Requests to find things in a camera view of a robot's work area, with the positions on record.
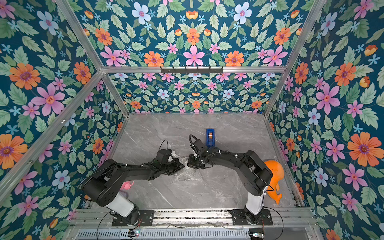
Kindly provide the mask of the black hook rail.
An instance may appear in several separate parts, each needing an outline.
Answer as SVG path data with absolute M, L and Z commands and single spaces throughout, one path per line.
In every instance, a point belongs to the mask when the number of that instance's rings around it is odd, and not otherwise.
M 162 74 L 221 74 L 222 67 L 160 67 Z

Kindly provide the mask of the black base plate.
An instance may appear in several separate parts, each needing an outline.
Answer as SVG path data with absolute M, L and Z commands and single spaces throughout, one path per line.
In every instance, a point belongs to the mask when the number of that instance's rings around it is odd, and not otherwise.
M 118 214 L 114 215 L 112 222 L 113 227 L 136 227 L 152 226 L 155 211 L 153 210 L 133 210 L 127 217 Z
M 272 226 L 273 220 L 269 210 L 262 209 L 257 215 L 246 209 L 230 210 L 234 226 Z

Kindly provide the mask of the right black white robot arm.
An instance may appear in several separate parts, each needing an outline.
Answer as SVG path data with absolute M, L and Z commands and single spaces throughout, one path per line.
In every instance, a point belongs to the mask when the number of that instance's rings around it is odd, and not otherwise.
M 236 154 L 210 148 L 189 155 L 188 167 L 190 168 L 204 170 L 213 166 L 226 167 L 237 173 L 248 192 L 244 214 L 241 217 L 250 225 L 259 223 L 265 208 L 265 195 L 273 177 L 272 171 L 265 162 L 253 151 Z

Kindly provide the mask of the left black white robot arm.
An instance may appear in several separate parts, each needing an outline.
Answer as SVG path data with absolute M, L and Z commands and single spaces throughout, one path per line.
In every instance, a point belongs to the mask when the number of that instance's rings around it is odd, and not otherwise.
M 82 182 L 81 190 L 99 206 L 110 209 L 123 219 L 123 223 L 133 226 L 139 221 L 139 208 L 123 195 L 123 184 L 138 180 L 152 181 L 161 175 L 172 176 L 184 167 L 178 158 L 164 163 L 154 159 L 141 165 L 107 160 Z

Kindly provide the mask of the clear bubble wrap sheet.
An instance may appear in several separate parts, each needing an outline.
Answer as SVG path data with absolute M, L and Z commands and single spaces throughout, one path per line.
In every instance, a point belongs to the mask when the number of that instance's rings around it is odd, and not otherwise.
M 205 182 L 199 169 L 188 167 L 189 156 L 175 155 L 184 167 L 171 176 L 171 184 L 177 188 L 197 188 L 202 187 Z

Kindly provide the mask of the blue tape dispenser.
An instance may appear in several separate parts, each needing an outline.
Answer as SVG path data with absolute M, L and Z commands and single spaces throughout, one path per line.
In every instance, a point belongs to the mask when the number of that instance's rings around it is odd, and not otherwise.
M 214 147 L 215 146 L 215 130 L 206 129 L 206 146 Z

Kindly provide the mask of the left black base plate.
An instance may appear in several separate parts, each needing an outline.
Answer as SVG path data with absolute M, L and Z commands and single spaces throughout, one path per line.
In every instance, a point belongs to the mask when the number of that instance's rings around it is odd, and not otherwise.
M 113 227 L 136 227 L 152 226 L 155 211 L 153 210 L 133 210 L 127 217 L 118 214 L 114 215 L 112 222 Z

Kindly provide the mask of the aluminium mounting rail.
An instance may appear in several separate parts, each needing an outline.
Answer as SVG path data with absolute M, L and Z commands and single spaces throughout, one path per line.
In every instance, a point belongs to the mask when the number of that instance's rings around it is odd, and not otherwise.
M 254 224 L 247 221 L 243 209 L 154 209 L 141 210 L 133 226 L 139 227 L 285 227 L 307 228 L 318 226 L 308 208 L 265 208 Z M 127 222 L 108 209 L 78 210 L 69 220 L 76 227 L 125 227 Z

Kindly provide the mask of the pink plush toy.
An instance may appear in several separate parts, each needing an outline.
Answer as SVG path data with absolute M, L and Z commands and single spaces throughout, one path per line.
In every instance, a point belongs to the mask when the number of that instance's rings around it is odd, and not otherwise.
M 132 188 L 132 186 L 134 185 L 135 181 L 126 181 L 122 184 L 120 190 L 121 191 L 127 191 L 127 190 L 130 190 Z

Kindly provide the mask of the orange plush whale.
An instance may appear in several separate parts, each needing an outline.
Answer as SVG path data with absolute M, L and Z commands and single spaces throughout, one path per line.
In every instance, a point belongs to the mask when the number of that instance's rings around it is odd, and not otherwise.
M 277 205 L 279 205 L 282 198 L 282 194 L 278 194 L 278 191 L 280 190 L 279 182 L 285 177 L 283 166 L 274 160 L 266 161 L 265 164 L 273 174 L 270 185 L 267 189 L 267 194 L 276 202 Z

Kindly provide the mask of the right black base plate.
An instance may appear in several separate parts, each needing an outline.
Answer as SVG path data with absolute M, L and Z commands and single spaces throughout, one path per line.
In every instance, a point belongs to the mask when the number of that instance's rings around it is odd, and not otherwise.
M 246 209 L 230 210 L 234 226 L 272 226 L 273 220 L 269 210 L 262 209 L 257 215 Z

